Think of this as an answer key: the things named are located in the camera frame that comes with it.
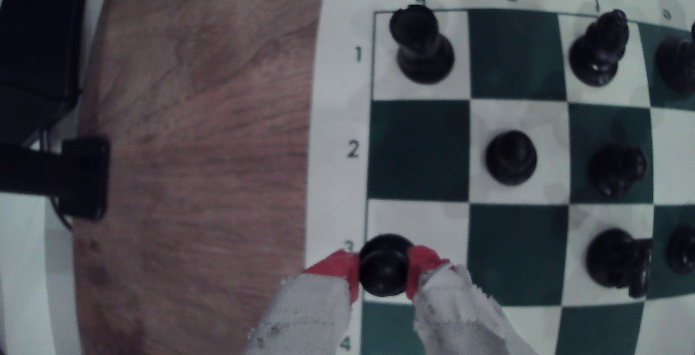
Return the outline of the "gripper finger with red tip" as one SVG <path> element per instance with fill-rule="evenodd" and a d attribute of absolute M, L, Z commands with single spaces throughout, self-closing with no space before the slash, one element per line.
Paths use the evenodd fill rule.
<path fill-rule="evenodd" d="M 335 354 L 359 287 L 359 254 L 345 250 L 285 279 L 243 353 Z"/>
<path fill-rule="evenodd" d="M 465 265 L 422 245 L 408 261 L 406 295 L 426 354 L 536 354 Z"/>

